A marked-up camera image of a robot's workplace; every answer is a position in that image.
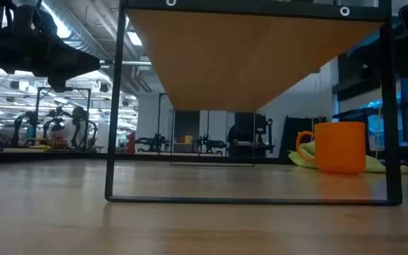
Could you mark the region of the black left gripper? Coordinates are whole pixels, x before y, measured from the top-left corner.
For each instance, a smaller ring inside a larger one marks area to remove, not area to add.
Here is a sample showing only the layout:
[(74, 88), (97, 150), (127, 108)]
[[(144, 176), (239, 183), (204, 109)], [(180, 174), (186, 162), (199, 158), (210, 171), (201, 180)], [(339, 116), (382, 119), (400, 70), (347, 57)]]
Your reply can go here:
[(48, 77), (52, 90), (63, 93), (66, 79), (100, 69), (100, 60), (44, 33), (0, 33), (0, 69)]

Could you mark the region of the bright orange plastic mug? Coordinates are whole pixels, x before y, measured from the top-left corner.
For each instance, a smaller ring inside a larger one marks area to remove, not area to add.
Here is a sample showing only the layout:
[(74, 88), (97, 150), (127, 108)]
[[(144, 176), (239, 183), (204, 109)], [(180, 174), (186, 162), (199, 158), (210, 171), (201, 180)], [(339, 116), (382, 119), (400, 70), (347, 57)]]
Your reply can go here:
[[(303, 136), (314, 138), (313, 158), (300, 148)], [(361, 122), (319, 123), (314, 130), (297, 134), (295, 148), (299, 157), (328, 174), (360, 174), (366, 169), (365, 124)]]

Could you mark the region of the ceiling light panel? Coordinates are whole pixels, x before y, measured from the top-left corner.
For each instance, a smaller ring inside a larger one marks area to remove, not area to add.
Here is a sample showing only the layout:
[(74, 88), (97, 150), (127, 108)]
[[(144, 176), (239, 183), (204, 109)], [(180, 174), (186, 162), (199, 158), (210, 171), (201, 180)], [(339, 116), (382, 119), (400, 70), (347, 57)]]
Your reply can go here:
[(136, 32), (127, 32), (127, 36), (133, 45), (142, 46), (142, 41)]

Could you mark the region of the red background object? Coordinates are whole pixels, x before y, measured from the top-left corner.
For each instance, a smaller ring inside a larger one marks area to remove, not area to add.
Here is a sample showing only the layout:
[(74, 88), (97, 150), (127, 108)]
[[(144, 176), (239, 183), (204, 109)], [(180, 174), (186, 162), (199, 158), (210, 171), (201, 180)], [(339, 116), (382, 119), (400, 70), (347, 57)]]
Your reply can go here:
[(136, 132), (131, 132), (127, 136), (127, 143), (125, 146), (125, 151), (127, 154), (134, 154), (135, 153), (135, 140), (136, 140)]

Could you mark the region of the black office chair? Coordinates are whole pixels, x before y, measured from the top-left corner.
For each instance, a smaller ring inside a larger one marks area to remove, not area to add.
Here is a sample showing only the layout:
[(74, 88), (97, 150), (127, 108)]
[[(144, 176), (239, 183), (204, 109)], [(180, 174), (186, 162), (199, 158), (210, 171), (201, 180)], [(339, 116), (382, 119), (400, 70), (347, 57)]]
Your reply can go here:
[(262, 114), (235, 113), (227, 135), (230, 157), (265, 157), (273, 153), (273, 119)]

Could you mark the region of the silver ceiling duct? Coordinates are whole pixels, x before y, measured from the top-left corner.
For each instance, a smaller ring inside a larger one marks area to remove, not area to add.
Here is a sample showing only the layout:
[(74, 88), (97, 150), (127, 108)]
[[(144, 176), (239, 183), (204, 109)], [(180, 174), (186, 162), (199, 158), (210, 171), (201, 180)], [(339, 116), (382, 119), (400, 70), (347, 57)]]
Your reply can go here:
[(115, 63), (117, 39), (117, 11), (109, 4), (115, 0), (44, 0), (42, 6), (49, 10), (59, 24), (63, 41), (78, 50), (100, 59), (103, 69)]

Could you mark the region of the black frame wooden top shelf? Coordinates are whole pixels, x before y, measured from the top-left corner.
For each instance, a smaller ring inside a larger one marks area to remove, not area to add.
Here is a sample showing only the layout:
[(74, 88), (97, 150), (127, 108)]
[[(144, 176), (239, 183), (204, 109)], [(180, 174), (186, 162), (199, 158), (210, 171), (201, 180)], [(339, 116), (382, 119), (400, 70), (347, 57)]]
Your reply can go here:
[(374, 32), (380, 34), (386, 191), (372, 206), (402, 203), (392, 2), (374, 6), (274, 0), (118, 0), (105, 199), (113, 192), (125, 24), (130, 21), (174, 107), (255, 112)]

